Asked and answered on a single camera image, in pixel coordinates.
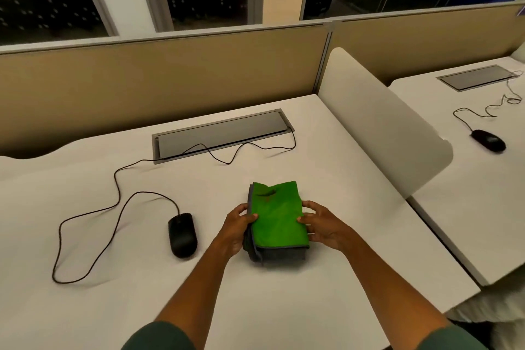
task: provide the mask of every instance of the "white tabletop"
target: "white tabletop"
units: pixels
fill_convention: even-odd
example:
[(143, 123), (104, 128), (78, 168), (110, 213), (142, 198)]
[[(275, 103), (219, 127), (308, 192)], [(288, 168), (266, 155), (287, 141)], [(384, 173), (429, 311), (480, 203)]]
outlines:
[[(115, 169), (150, 158), (151, 135), (282, 108), (295, 128), (287, 153), (245, 146), (230, 166), (208, 154), (120, 173), (123, 198), (157, 191), (194, 216), (196, 256), (170, 251), (168, 201), (143, 195), (125, 211), (115, 241), (88, 278), (56, 285), (57, 227), (116, 200)], [(258, 141), (291, 146), (291, 134)], [(215, 154), (231, 158), (234, 148)], [(351, 224), (405, 279), (446, 311), (478, 287), (316, 95), (73, 142), (46, 156), (0, 158), (0, 348), (117, 349), (153, 320), (194, 267), (253, 181), (296, 180), (303, 199)], [(62, 280), (84, 274), (108, 241), (118, 210), (64, 229)], [(241, 251), (227, 266), (209, 349), (376, 349), (387, 340), (342, 254), (313, 243), (301, 267), (261, 267)]]
[[(473, 129), (505, 141), (507, 150), (493, 154), (469, 136), (468, 128), (452, 112), (467, 107), (485, 114), (485, 106), (498, 104), (503, 94), (511, 96), (505, 82), (456, 92), (436, 77), (494, 64), (510, 71), (525, 69), (524, 64), (505, 57), (398, 79), (390, 86), (452, 143), (452, 163), (413, 198), (428, 223), (482, 285), (525, 263), (525, 102), (492, 108), (497, 118), (458, 113)], [(510, 85), (525, 96), (525, 76), (511, 80)]]

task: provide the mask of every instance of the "black computer mouse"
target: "black computer mouse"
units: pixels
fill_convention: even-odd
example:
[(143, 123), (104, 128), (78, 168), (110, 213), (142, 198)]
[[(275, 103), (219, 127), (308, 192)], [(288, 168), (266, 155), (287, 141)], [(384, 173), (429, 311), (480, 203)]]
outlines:
[(197, 234), (192, 215), (178, 214), (167, 223), (171, 251), (179, 259), (189, 258), (197, 250)]
[(493, 153), (502, 153), (507, 146), (505, 142), (495, 134), (476, 129), (470, 133), (472, 138)]

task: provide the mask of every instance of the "forearm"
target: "forearm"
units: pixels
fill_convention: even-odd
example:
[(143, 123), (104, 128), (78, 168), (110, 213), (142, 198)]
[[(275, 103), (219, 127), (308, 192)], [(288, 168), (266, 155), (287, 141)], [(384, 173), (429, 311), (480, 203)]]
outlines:
[(431, 332), (449, 324), (432, 304), (397, 274), (352, 229), (342, 252), (357, 275), (394, 350), (414, 350)]
[(196, 350), (206, 343), (215, 301), (229, 257), (223, 246), (212, 242), (192, 273), (173, 295), (155, 320), (178, 326)]

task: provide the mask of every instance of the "sleeve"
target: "sleeve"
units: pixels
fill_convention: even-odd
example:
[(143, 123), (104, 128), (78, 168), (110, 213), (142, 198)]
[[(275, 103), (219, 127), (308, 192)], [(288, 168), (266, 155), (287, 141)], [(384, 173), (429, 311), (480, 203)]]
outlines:
[(195, 350), (195, 347), (180, 328), (155, 321), (136, 331), (122, 350)]
[(487, 350), (464, 329), (451, 325), (438, 329), (428, 335), (417, 350)]

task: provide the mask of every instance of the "mouse cable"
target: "mouse cable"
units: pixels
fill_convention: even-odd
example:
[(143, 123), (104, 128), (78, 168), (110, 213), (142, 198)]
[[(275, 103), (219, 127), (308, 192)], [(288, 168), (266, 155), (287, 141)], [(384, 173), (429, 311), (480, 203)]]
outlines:
[(467, 127), (470, 129), (470, 131), (472, 131), (472, 128), (470, 127), (470, 125), (467, 122), (465, 122), (463, 119), (461, 119), (459, 116), (457, 116), (456, 113), (461, 112), (461, 111), (469, 111), (469, 112), (472, 112), (474, 115), (479, 116), (480, 118), (496, 118), (498, 115), (491, 114), (489, 112), (489, 110), (488, 110), (489, 108), (501, 107), (505, 102), (507, 104), (512, 104), (512, 105), (520, 104), (523, 101), (523, 97), (520, 96), (518, 93), (516, 93), (514, 90), (512, 90), (512, 88), (510, 87), (510, 84), (509, 84), (509, 81), (511, 79), (516, 79), (516, 78), (520, 77), (521, 75), (523, 75), (523, 71), (514, 71), (513, 74), (516, 74), (518, 72), (519, 72), (519, 74), (517, 76), (514, 76), (512, 78), (508, 78), (507, 81), (505, 82), (505, 86), (509, 89), (510, 93), (512, 93), (514, 97), (508, 97), (507, 95), (503, 94), (499, 104), (490, 104), (490, 105), (487, 105), (485, 107), (485, 114), (486, 115), (478, 114), (477, 112), (475, 112), (472, 109), (467, 108), (467, 107), (461, 107), (461, 108), (456, 109), (454, 112), (452, 112), (452, 115), (454, 115), (456, 118), (458, 118), (460, 121), (462, 121), (465, 125), (467, 125)]
[[(215, 159), (216, 161), (219, 161), (225, 165), (231, 165), (232, 162), (234, 161), (235, 157), (237, 156), (237, 153), (239, 152), (239, 150), (245, 146), (246, 144), (252, 144), (260, 149), (284, 149), (285, 151), (283, 152), (288, 152), (288, 151), (292, 151), (292, 149), (294, 149), (296, 146), (297, 146), (297, 141), (296, 141), (296, 138), (295, 138), (295, 134), (293, 133), (293, 130), (291, 131), (292, 133), (292, 136), (293, 136), (293, 147), (261, 147), (260, 145), (257, 145), (255, 144), (254, 142), (251, 142), (251, 141), (248, 141), (248, 142), (244, 142), (242, 143), (238, 148), (237, 150), (235, 151), (234, 155), (233, 155), (233, 158), (230, 162), (225, 162), (225, 161), (221, 161), (220, 159), (216, 158), (212, 152), (210, 151), (210, 149), (208, 147), (206, 147), (204, 144), (202, 143), (199, 143), (199, 144), (196, 144), (190, 148), (188, 148), (186, 151), (184, 151), (182, 154), (186, 154), (189, 150), (191, 150), (192, 148), (195, 148), (199, 145), (202, 145), (206, 151), (209, 152), (209, 154), (213, 157), (213, 159)], [(122, 200), (122, 192), (120, 190), (120, 186), (119, 186), (119, 182), (117, 181), (116, 179), (116, 174), (118, 172), (120, 172), (121, 170), (124, 170), (124, 169), (128, 169), (140, 162), (156, 162), (156, 161), (164, 161), (166, 159), (171, 159), (172, 157), (167, 157), (167, 158), (159, 158), (159, 159), (141, 159), (137, 162), (134, 162), (132, 164), (129, 164), (129, 165), (126, 165), (126, 166), (123, 166), (117, 170), (115, 170), (115, 173), (113, 173), (113, 180), (115, 181), (115, 185), (116, 185), (116, 190), (118, 192), (118, 200), (116, 201), (116, 203), (114, 205), (111, 205), (111, 206), (108, 206), (107, 208), (101, 208), (101, 209), (98, 209), (98, 210), (94, 210), (92, 212), (86, 212), (86, 213), (82, 213), (82, 214), (77, 214), (76, 216), (73, 216), (73, 217), (70, 217), (64, 221), (62, 221), (62, 223), (60, 223), (60, 225), (58, 226), (58, 253), (57, 253), (57, 258), (55, 260), (55, 264), (53, 265), (53, 270), (52, 270), (52, 273), (51, 273), (51, 279), (57, 283), (57, 284), (73, 284), (75, 282), (79, 282), (79, 281), (82, 281), (84, 278), (86, 278), (89, 273), (91, 272), (91, 270), (93, 270), (93, 267), (95, 267), (95, 264), (97, 263), (97, 261), (100, 259), (100, 257), (102, 256), (102, 254), (106, 251), (106, 249), (109, 247), (109, 245), (111, 244), (111, 242), (113, 242), (113, 239), (115, 238), (115, 235), (116, 235), (116, 232), (117, 232), (117, 229), (119, 227), (119, 223), (120, 223), (120, 218), (122, 217), (122, 213), (124, 212), (124, 209), (126, 208), (126, 206), (128, 205), (129, 201), (131, 201), (131, 198), (133, 198), (135, 195), (137, 194), (154, 194), (154, 195), (158, 195), (160, 197), (163, 197), (164, 199), (167, 199), (168, 201), (172, 202), (175, 207), (177, 208), (177, 215), (180, 214), (180, 209), (179, 209), (179, 205), (177, 205), (177, 203), (167, 197), (166, 195), (162, 195), (162, 194), (159, 194), (158, 192), (153, 192), (153, 191), (137, 191), (135, 192), (134, 194), (132, 194), (128, 200), (125, 202), (124, 206), (122, 207), (122, 209), (120, 210), (120, 213), (119, 213), (119, 218), (116, 220), (116, 224), (115, 224), (115, 229), (113, 230), (113, 234), (108, 242), (108, 244), (104, 247), (104, 249), (102, 249), (102, 252), (99, 253), (99, 255), (97, 256), (97, 258), (95, 259), (95, 261), (93, 262), (93, 264), (91, 265), (91, 267), (89, 267), (89, 270), (86, 274), (84, 274), (82, 277), (76, 279), (76, 280), (72, 280), (72, 281), (60, 281), (56, 278), (56, 273), (57, 273), (57, 268), (58, 268), (58, 261), (60, 259), (60, 253), (62, 252), (62, 225), (66, 222), (68, 222), (69, 220), (73, 220), (73, 219), (76, 219), (77, 217), (82, 217), (82, 216), (86, 216), (86, 215), (89, 215), (89, 214), (94, 214), (94, 213), (98, 213), (98, 212), (104, 212), (106, 210), (110, 210), (110, 209), (113, 209), (114, 207), (118, 206), (118, 204), (120, 203), (120, 201)]]

